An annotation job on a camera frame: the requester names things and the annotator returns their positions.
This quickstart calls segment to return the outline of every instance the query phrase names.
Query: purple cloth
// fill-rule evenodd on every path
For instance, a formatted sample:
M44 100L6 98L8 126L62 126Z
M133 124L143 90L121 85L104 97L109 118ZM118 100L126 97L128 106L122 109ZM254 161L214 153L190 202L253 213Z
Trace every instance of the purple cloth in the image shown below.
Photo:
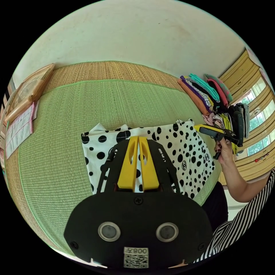
M205 100L204 100L204 98L201 96L201 94L199 93L199 92L197 92L192 86L190 86L187 82L186 82L186 80L185 80L185 78L184 78L184 76L181 76L180 77L181 78L181 81L182 82L184 82L185 83L185 85L203 102L203 104L204 104L204 106L205 106L205 108L206 108L206 110L208 111L208 112L210 112L210 113L212 113L212 111L210 110L210 108L207 106L207 104L205 103Z

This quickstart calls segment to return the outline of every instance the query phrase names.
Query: picture frame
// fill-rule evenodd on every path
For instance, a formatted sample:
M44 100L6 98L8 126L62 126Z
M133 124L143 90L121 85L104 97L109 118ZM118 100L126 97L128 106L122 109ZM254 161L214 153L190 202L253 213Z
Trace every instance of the picture frame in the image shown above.
M13 122L23 114L33 102L37 102L51 78L55 64L51 63L29 75L16 89L16 93L7 106L5 123Z

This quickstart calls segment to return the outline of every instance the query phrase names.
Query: white fabric with black dots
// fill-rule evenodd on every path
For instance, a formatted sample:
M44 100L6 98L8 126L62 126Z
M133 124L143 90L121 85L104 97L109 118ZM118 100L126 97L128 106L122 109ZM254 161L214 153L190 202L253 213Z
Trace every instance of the white fabric with black dots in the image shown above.
M130 128L123 125L114 131L107 131L100 123L89 132L81 135L82 147L93 194L96 194L101 175L101 166L105 163L110 150L118 142L131 136L142 136L162 144L177 169L180 192L193 199L209 178L215 164L209 150L194 129L194 122L177 120L174 124ZM140 150L138 147L135 192L142 193ZM109 171L105 174L101 192L104 191Z

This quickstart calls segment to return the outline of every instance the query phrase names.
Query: black and white striped sleeve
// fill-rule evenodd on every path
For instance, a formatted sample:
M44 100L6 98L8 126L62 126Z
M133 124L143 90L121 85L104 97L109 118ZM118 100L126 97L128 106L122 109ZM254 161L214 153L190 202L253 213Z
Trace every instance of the black and white striped sleeve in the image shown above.
M203 255L194 262L215 255L236 242L257 219L265 203L267 202L272 188L274 187L275 169L270 173L266 186L251 200L232 221L220 225L213 233L213 239Z

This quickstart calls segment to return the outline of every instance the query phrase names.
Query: screw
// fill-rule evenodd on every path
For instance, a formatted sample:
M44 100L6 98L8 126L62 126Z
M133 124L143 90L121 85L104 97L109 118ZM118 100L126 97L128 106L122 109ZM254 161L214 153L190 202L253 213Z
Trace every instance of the screw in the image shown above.
M198 246L198 250L199 251L202 251L205 247L205 244L204 243L201 243L199 246Z
M134 199L134 203L135 203L136 205L141 205L141 204L143 203L143 199L140 198L140 197L136 197L136 198Z
M77 244L75 241L72 241L72 242L71 242L71 247L72 247L73 249L78 249L78 244Z

